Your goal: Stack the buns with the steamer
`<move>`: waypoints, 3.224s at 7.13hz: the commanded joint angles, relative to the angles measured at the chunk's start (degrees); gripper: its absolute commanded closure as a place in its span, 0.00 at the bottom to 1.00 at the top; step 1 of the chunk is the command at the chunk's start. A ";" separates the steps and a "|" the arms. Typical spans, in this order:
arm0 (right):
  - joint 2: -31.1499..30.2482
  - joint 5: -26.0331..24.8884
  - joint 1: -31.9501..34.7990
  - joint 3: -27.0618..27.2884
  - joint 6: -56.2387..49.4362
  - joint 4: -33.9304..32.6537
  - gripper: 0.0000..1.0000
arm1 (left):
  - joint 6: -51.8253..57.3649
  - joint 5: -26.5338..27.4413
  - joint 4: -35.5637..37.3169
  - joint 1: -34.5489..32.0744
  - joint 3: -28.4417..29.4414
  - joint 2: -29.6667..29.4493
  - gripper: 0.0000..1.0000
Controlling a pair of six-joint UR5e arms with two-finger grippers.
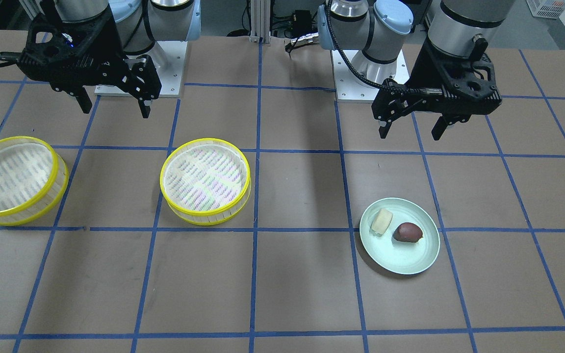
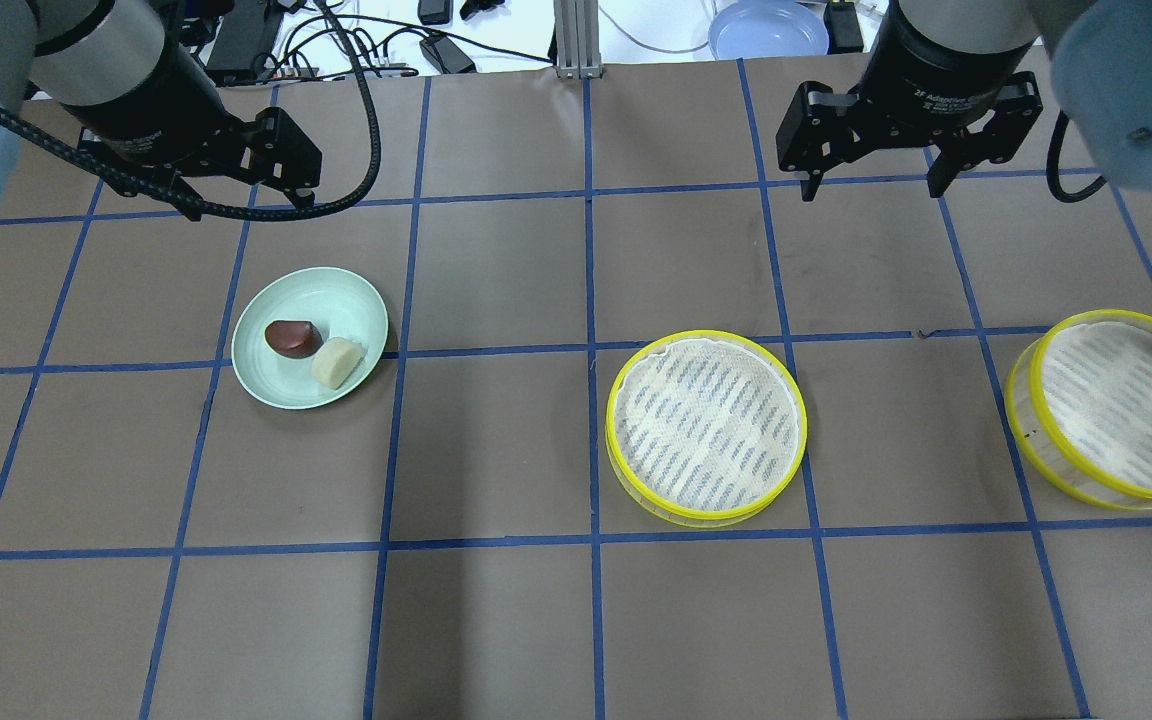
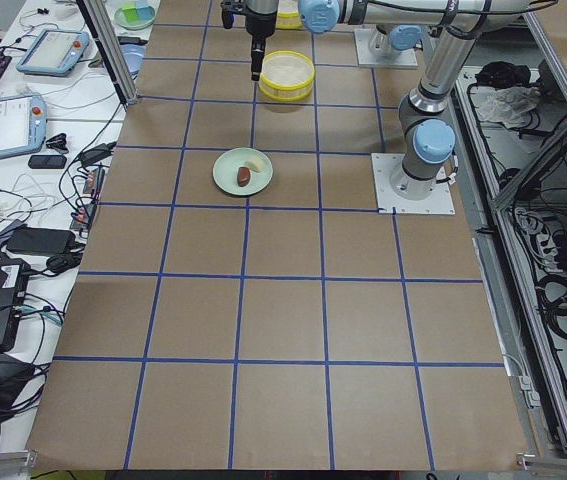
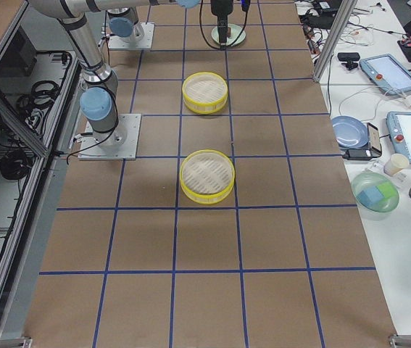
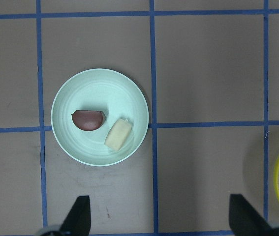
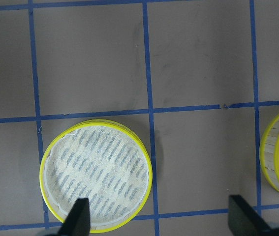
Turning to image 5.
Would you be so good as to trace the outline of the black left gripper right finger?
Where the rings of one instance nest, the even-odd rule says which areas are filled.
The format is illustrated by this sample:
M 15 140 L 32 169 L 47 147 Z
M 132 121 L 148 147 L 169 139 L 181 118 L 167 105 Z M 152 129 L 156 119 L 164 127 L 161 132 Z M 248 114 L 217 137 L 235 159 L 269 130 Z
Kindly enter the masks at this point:
M 229 226 L 235 236 L 274 236 L 270 225 L 241 194 L 229 197 Z

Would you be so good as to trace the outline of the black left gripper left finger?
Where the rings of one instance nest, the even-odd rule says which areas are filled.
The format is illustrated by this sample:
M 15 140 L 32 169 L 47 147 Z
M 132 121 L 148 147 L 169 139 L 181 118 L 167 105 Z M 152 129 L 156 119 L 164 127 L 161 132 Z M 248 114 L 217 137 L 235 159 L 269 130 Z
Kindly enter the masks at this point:
M 89 196 L 79 196 L 60 226 L 64 236 L 88 236 L 91 230 L 91 206 Z

